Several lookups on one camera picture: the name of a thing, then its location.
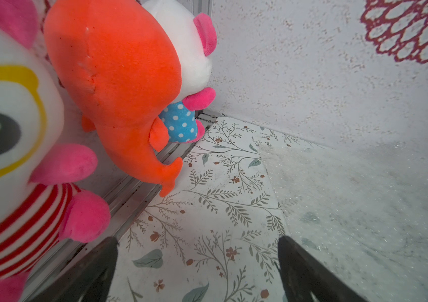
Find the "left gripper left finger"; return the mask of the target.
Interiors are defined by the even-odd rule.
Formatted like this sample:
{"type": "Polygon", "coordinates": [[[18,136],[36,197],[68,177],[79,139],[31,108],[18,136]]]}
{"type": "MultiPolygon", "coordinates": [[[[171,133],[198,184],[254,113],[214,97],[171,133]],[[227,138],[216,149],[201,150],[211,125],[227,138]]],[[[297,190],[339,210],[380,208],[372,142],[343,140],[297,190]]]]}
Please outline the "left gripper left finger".
{"type": "Polygon", "coordinates": [[[118,259],[118,240],[104,239],[33,302],[106,302],[118,259]]]}

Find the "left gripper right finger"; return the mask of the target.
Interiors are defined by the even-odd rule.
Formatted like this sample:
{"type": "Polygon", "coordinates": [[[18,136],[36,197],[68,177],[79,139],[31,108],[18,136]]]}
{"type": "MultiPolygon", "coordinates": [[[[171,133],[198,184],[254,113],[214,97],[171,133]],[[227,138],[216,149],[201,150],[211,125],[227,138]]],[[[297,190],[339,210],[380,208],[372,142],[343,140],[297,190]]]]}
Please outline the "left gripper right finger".
{"type": "Polygon", "coordinates": [[[289,236],[278,239],[278,261],[288,301],[367,301],[289,236]]]}

